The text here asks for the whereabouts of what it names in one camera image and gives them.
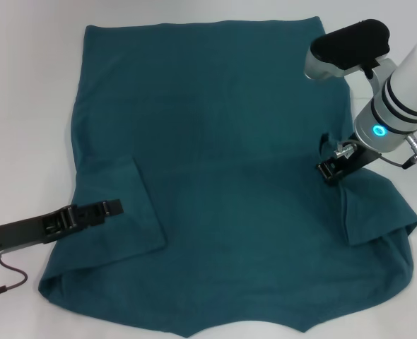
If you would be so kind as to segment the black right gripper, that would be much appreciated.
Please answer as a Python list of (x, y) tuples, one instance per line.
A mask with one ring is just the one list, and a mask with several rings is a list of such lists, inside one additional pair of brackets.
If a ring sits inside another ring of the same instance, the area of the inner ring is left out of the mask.
[(331, 160), (326, 160), (317, 164), (317, 170), (325, 184), (333, 186), (344, 177), (353, 174), (380, 157), (377, 151), (363, 145), (356, 138), (338, 142), (336, 151), (339, 153), (349, 146), (353, 148), (353, 152), (349, 157), (342, 155), (334, 161), (335, 163)]

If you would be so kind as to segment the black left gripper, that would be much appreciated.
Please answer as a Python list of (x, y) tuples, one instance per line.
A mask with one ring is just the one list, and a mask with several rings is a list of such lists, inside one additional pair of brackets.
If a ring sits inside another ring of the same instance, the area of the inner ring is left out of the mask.
[(36, 244), (48, 244), (69, 235), (75, 227), (94, 227), (105, 218), (124, 212), (119, 199), (84, 206), (65, 206), (52, 213), (0, 225), (0, 253), (8, 253)]

